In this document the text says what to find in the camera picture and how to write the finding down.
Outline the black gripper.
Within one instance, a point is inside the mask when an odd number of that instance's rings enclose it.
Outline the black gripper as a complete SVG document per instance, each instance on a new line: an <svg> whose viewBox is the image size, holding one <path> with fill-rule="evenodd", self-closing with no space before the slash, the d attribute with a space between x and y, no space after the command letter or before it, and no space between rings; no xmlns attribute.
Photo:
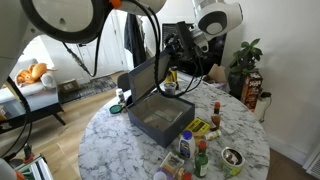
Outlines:
<svg viewBox="0 0 320 180"><path fill-rule="evenodd" d="M196 45L191 33L192 28L181 21L174 25L174 31L164 39L164 46L169 49L173 61L196 62L204 57L202 49Z"/></svg>

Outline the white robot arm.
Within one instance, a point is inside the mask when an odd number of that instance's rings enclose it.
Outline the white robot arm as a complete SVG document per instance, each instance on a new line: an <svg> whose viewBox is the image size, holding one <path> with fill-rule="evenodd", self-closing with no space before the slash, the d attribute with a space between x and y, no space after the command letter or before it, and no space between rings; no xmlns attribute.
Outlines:
<svg viewBox="0 0 320 180"><path fill-rule="evenodd" d="M0 83L3 85L31 40L47 35L65 43L89 43L98 37L113 10L146 16L167 0L0 0ZM243 21L238 2L190 0L197 28L208 40Z"/></svg>

